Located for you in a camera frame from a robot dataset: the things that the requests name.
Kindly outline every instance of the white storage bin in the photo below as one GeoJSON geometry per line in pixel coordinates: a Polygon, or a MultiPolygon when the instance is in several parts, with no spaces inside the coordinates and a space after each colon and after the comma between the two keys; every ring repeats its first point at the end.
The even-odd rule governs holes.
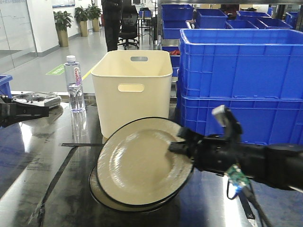
{"type": "Polygon", "coordinates": [[[168,118],[172,75],[168,52],[111,51],[91,74],[104,137],[139,118],[168,118]]]}

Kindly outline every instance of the black chair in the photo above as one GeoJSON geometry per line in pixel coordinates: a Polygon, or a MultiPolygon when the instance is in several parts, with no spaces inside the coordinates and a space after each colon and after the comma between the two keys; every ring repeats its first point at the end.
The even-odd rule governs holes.
{"type": "Polygon", "coordinates": [[[139,49],[139,41],[135,38],[138,37],[138,12],[135,6],[124,6],[122,10],[122,29],[119,33],[118,45],[123,45],[124,49],[129,45],[136,46],[139,49]]]}

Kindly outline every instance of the glass wall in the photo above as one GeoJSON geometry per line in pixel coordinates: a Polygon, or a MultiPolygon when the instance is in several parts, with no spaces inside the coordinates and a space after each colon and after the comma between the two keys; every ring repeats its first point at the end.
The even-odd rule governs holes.
{"type": "Polygon", "coordinates": [[[0,74],[36,56],[26,0],[0,0],[0,74]]]}

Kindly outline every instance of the table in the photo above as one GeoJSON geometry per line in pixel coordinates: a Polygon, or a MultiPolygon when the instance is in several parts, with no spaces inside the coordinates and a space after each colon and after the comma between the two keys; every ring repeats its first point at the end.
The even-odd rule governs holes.
{"type": "Polygon", "coordinates": [[[149,29],[149,41],[152,40],[152,20],[151,17],[138,17],[138,33],[141,31],[141,40],[143,42],[143,29],[149,29]]]}
{"type": "MultiPolygon", "coordinates": [[[[226,198],[225,178],[197,170],[178,196],[154,212],[123,213],[97,203],[88,177],[102,135],[94,99],[86,104],[80,114],[71,114],[69,105],[62,103],[49,117],[0,129],[1,226],[38,226],[41,200],[70,154],[71,148],[61,144],[77,142],[95,146],[79,147],[70,157],[45,203],[44,227],[251,227],[239,199],[226,198]]],[[[175,106],[172,102],[170,118],[175,106]]],[[[274,226],[302,226],[303,193],[255,182],[253,186],[274,226]]]]}

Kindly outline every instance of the ceramic plate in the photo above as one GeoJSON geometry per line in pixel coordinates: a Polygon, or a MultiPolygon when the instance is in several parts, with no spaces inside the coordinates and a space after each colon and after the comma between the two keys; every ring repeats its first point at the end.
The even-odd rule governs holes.
{"type": "Polygon", "coordinates": [[[168,147],[181,126],[144,118],[116,131],[101,150],[98,180],[112,199],[128,205],[157,203],[175,193],[192,170],[189,159],[168,147]]]}
{"type": "Polygon", "coordinates": [[[170,201],[172,198],[176,196],[177,193],[172,194],[169,196],[167,199],[153,204],[149,206],[128,206],[122,203],[119,203],[112,198],[110,198],[105,191],[102,189],[100,186],[98,179],[97,179],[97,169],[96,167],[93,168],[89,175],[89,186],[90,186],[90,191],[91,194],[93,195],[94,199],[97,202],[102,203],[103,205],[115,209],[115,210],[120,210],[120,211],[127,211],[127,212],[147,212],[147,211],[154,211],[158,209],[161,205],[167,203],[170,201]]]}

